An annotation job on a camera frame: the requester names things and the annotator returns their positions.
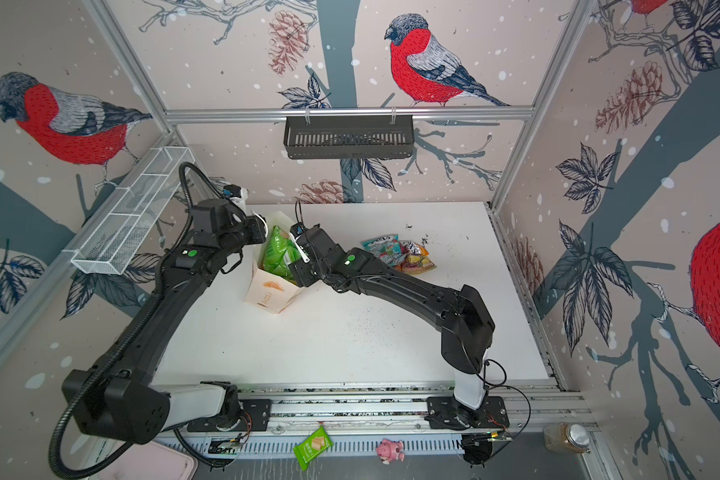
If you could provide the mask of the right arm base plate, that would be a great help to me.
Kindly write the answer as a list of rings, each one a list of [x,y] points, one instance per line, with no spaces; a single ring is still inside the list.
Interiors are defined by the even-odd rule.
[[[509,428],[504,400],[498,396],[486,396],[476,410],[464,406],[453,396],[428,397],[426,407],[425,420],[434,430]]]

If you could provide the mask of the pink pig toy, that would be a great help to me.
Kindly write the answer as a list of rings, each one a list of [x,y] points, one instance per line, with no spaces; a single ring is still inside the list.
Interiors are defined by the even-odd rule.
[[[405,446],[402,441],[383,439],[376,447],[375,452],[384,465],[403,461],[405,458]]]

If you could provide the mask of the teal Fox's candy bag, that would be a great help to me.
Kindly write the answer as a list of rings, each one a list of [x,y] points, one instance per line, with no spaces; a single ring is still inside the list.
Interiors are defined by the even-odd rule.
[[[397,267],[405,260],[397,234],[385,234],[365,240],[362,247],[391,267]]]

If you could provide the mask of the aluminium horizontal frame bar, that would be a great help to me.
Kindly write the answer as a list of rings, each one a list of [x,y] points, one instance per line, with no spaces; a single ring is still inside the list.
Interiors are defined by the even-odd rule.
[[[171,125],[214,123],[278,123],[290,117],[305,120],[318,117],[411,116],[414,120],[465,120],[465,121],[528,121],[534,118],[532,106],[456,106],[456,107],[384,107],[384,108],[331,108],[331,109],[201,109],[166,110],[163,117]]]

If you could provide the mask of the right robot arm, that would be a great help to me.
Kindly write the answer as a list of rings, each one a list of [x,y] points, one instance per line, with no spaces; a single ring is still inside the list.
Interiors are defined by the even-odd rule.
[[[456,408],[473,413],[481,409],[486,396],[482,370],[495,323],[478,290],[428,283],[368,251],[346,251],[318,225],[308,228],[297,222],[290,227],[290,237],[301,254],[289,265],[298,286],[321,281],[339,294],[375,297],[426,321],[440,333],[441,356],[456,371]]]

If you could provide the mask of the green snack packet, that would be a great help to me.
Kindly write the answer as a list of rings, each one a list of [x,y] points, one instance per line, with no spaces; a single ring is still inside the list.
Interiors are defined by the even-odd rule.
[[[264,246],[260,268],[267,273],[294,282],[290,265],[300,259],[301,254],[297,245],[283,229],[275,225]]]
[[[323,425],[320,425],[304,441],[297,444],[293,453],[302,471],[309,468],[309,464],[319,457],[323,452],[334,445]]]

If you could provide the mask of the glass jar with lid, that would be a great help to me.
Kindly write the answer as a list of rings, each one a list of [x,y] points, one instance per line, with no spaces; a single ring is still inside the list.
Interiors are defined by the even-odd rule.
[[[591,446],[589,432],[576,423],[547,425],[544,428],[544,442],[549,451],[561,454],[587,453]]]

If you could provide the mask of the pink tray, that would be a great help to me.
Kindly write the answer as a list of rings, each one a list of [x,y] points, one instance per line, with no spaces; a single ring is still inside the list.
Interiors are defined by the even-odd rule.
[[[191,479],[197,468],[193,457],[151,442],[131,447],[93,479],[183,480]]]

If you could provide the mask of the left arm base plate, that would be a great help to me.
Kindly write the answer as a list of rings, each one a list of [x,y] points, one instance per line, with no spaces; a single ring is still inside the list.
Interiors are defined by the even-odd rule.
[[[252,433],[268,429],[272,401],[243,399],[231,413],[191,421],[187,430],[192,433]]]

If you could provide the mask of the black hanging metal shelf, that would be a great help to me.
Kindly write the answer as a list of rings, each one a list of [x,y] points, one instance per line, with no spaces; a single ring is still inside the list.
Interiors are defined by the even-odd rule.
[[[404,159],[415,150],[411,116],[291,117],[283,144],[292,160]]]

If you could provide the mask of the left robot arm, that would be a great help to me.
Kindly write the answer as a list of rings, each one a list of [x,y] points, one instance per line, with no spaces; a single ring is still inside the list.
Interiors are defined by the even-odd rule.
[[[192,207],[188,233],[155,268],[148,303],[92,367],[72,371],[62,384],[82,433],[146,444],[168,427],[214,416],[235,419],[237,393],[228,382],[155,386],[152,381],[173,334],[229,256],[267,236],[261,215],[246,215],[228,200]]]

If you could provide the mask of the aluminium rail frame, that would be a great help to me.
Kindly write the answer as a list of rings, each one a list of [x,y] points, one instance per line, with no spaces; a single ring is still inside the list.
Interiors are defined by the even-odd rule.
[[[506,430],[431,429],[425,420],[426,400],[441,396],[453,396],[451,384],[248,384],[240,386],[238,401],[272,401],[265,432],[192,433],[186,428],[189,422],[181,433],[184,442],[208,458],[259,460],[290,457],[294,447],[320,425],[334,442],[328,451],[333,456],[374,455],[383,439],[402,441],[408,456],[460,455],[467,444],[490,442],[499,448],[541,433],[549,424],[580,424],[591,436],[600,430],[582,395],[563,392],[548,382],[508,385],[486,394],[504,400]]]

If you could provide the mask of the beige paper bag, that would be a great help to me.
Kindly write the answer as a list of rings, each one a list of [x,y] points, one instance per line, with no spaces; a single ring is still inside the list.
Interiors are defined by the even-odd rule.
[[[279,314],[293,303],[305,288],[297,286],[295,281],[290,282],[265,272],[260,268],[260,261],[271,229],[277,225],[289,235],[290,227],[294,224],[294,221],[280,210],[263,212],[257,208],[255,212],[260,214],[266,221],[268,236],[263,244],[254,247],[252,277],[245,301],[255,304],[270,313]]]

